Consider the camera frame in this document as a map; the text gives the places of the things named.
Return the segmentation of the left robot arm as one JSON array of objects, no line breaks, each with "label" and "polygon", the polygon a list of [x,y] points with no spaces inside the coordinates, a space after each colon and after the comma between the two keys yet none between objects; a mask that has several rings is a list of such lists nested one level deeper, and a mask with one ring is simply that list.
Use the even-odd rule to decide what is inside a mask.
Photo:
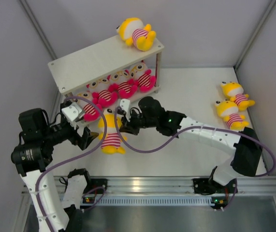
[{"label": "left robot arm", "polygon": [[83,227],[80,203],[82,195],[92,189],[88,171],[75,169],[67,176],[63,199],[52,173],[54,146],[64,141],[85,150],[98,137],[84,128],[80,136],[65,116],[60,123],[50,125],[45,110],[40,108],[19,115],[22,131],[19,144],[11,154],[11,161],[31,194],[41,232],[80,232]]}]

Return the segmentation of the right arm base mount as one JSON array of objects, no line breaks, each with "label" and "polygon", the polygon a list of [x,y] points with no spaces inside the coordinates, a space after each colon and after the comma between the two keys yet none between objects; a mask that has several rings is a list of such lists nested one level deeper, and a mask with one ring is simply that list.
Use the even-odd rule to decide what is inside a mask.
[{"label": "right arm base mount", "polygon": [[213,196],[211,197],[211,206],[215,211],[224,211],[229,203],[234,199],[237,189],[237,180],[231,180],[227,185],[222,186],[217,182],[213,181],[212,178],[194,178],[193,188],[195,194],[200,194],[203,196],[211,196],[214,194],[223,194],[223,196]]}]

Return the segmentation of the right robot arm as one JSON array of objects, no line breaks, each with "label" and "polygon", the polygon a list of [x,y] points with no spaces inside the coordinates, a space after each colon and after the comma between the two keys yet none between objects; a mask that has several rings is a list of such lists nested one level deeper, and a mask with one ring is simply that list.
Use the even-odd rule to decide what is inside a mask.
[{"label": "right robot arm", "polygon": [[150,96],[140,99],[138,113],[131,109],[130,104],[128,99],[121,99],[118,103],[117,113],[122,115],[121,132],[137,135],[140,129],[155,128],[164,136],[197,141],[230,155],[212,170],[208,180],[212,191],[221,191],[239,176],[255,177],[262,147],[252,128],[213,128],[183,113],[166,111],[158,100]]}]

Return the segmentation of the pink plush with glasses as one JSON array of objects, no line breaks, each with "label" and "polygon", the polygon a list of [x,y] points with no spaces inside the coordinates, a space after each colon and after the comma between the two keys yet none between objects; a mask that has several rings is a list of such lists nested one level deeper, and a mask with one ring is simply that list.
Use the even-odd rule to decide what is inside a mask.
[{"label": "pink plush with glasses", "polygon": [[137,85],[133,84],[132,78],[128,70],[120,70],[111,75],[107,79],[110,82],[108,90],[117,92],[121,99],[132,97],[138,90]]}]

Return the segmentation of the yellow frog plush front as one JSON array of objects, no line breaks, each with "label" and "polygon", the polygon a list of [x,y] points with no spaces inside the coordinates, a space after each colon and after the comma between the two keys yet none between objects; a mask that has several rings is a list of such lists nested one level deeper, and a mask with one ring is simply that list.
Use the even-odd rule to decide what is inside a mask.
[{"label": "yellow frog plush front", "polygon": [[122,140],[120,139],[120,136],[118,135],[116,131],[116,126],[114,122],[114,112],[106,108],[103,112],[104,117],[107,121],[107,133],[106,136],[104,136],[104,121],[103,118],[101,118],[98,122],[98,129],[100,131],[98,139],[103,139],[103,142],[101,144],[101,151],[105,154],[125,154],[125,148],[121,146]]}]

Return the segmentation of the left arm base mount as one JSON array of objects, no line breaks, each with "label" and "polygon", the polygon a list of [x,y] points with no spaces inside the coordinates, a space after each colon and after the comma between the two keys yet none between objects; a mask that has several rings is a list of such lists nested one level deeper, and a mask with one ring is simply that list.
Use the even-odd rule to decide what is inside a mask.
[{"label": "left arm base mount", "polygon": [[81,208],[89,208],[98,203],[107,190],[106,178],[93,178],[84,189],[81,200]]}]

